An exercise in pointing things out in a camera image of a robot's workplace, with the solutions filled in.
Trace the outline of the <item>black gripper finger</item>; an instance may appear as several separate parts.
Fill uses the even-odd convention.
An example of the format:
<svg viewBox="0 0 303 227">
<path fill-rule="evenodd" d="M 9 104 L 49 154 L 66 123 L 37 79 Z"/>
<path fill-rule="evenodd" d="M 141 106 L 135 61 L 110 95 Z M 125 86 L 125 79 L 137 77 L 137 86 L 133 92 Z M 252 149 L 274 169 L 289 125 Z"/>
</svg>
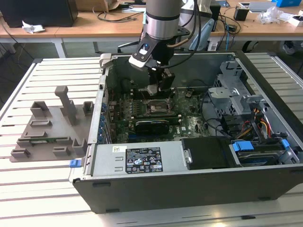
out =
<svg viewBox="0 0 303 227">
<path fill-rule="evenodd" d="M 159 72 L 157 70 L 148 69 L 148 75 L 149 75 L 149 85 L 158 85 L 159 80 Z"/>
<path fill-rule="evenodd" d="M 158 90 L 164 91 L 171 88 L 171 85 L 175 79 L 175 74 L 170 72 L 170 70 L 164 70 L 161 75 L 161 80 L 159 82 Z"/>
</svg>

